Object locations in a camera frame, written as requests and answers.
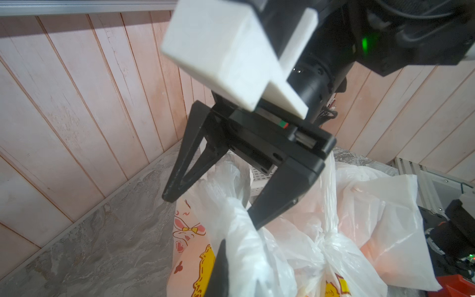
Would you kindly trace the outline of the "white printed bag back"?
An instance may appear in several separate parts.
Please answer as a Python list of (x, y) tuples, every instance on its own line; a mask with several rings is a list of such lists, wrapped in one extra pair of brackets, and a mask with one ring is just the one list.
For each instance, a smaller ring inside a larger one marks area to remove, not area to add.
[(293, 297), (294, 271), (248, 214), (250, 166), (226, 154), (177, 201), (169, 297)]

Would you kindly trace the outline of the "white plastic bag front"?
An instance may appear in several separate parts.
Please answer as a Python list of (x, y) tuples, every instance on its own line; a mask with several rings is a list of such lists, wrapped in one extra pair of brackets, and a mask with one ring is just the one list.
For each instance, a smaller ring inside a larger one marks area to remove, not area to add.
[(338, 229), (390, 286), (441, 290), (429, 255), (413, 174), (389, 176), (336, 163)]

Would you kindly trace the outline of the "red tape dispenser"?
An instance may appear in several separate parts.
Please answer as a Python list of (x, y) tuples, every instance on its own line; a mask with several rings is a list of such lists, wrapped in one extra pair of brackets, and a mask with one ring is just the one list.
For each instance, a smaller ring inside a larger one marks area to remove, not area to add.
[(436, 277), (442, 289), (428, 292), (428, 297), (475, 297), (475, 284), (462, 275)]

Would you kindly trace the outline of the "white printed bag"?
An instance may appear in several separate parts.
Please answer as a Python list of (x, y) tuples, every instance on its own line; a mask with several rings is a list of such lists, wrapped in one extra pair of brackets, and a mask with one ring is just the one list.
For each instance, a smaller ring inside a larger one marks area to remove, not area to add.
[(177, 201), (169, 297), (293, 297), (294, 271), (248, 214), (250, 166), (226, 154)]
[(336, 166), (325, 162), (301, 200), (263, 230), (281, 297), (385, 297), (388, 287), (338, 229)]

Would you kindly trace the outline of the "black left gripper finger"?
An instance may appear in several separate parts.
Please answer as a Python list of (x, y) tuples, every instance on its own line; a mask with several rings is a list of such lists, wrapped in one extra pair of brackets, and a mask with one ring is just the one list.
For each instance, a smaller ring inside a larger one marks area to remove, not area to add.
[(226, 257), (226, 240), (222, 240), (205, 297), (228, 297), (229, 290), (229, 264)]

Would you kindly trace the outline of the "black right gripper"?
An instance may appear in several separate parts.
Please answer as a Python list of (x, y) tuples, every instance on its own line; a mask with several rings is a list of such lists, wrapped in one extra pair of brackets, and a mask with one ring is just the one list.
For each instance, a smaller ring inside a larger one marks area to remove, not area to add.
[(335, 136), (267, 101), (246, 111), (213, 94), (215, 105), (192, 105), (178, 158), (162, 194), (175, 202), (229, 148), (254, 168), (277, 168), (247, 211), (260, 230), (295, 206), (314, 185), (336, 145)]

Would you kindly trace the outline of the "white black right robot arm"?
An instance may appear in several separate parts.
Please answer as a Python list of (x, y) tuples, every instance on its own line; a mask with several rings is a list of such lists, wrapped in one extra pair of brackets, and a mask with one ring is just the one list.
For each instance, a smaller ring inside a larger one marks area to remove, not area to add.
[(271, 179), (249, 209), (262, 228), (317, 181), (336, 138), (321, 126), (360, 63), (386, 76), (408, 65), (474, 58), (473, 1), (179, 1), (162, 53), (208, 87), (192, 105), (163, 192), (174, 202), (228, 151)]

